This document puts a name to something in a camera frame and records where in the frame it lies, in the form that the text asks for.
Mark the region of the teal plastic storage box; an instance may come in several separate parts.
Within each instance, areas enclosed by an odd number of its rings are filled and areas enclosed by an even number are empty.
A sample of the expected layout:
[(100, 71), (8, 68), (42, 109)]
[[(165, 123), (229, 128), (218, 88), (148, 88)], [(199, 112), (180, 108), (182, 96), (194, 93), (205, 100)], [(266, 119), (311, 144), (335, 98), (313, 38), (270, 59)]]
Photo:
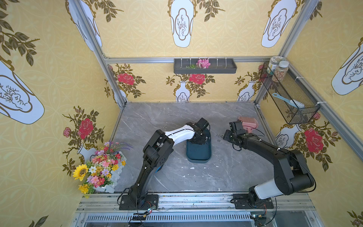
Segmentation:
[(195, 144), (190, 140), (186, 142), (186, 156), (191, 163), (207, 163), (212, 156), (211, 134), (209, 129), (204, 132), (205, 143)]

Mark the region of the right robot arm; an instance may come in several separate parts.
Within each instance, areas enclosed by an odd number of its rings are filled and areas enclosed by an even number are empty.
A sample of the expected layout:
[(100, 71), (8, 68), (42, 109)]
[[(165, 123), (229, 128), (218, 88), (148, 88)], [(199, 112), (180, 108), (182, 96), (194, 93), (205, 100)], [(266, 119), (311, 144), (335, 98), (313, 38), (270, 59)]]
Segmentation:
[(238, 146), (240, 150), (246, 149), (258, 154), (273, 165), (274, 178), (250, 187), (251, 198), (264, 200), (316, 187), (315, 178), (300, 151), (279, 148), (245, 130), (226, 130), (223, 139)]

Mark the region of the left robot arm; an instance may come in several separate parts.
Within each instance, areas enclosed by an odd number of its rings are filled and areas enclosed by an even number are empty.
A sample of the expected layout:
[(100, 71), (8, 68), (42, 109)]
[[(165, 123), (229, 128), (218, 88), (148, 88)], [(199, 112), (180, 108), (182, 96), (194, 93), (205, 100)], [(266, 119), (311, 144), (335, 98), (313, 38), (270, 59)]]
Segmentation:
[(201, 118), (197, 123), (186, 123), (173, 131), (157, 130), (143, 148), (143, 165), (140, 174), (128, 195), (133, 201), (146, 197), (147, 185), (154, 173), (162, 168), (174, 151), (173, 147), (181, 142), (187, 142), (187, 150), (211, 150), (209, 123)]

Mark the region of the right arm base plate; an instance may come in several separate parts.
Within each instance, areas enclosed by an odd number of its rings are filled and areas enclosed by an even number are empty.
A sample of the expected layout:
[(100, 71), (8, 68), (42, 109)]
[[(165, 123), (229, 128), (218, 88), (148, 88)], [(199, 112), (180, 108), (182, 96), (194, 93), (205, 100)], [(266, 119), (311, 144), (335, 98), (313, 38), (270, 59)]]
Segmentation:
[(230, 203), (238, 210), (275, 208), (271, 198), (260, 199), (254, 194), (233, 194)]

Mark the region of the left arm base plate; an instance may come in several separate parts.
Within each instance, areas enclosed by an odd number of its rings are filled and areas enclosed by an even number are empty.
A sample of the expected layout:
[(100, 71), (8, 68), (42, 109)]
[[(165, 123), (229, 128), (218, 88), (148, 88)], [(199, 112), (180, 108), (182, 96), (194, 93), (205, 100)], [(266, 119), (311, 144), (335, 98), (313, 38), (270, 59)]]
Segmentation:
[(159, 196), (157, 194), (147, 194), (142, 198), (133, 198), (128, 194), (120, 195), (117, 199), (120, 211), (147, 210), (158, 208)]

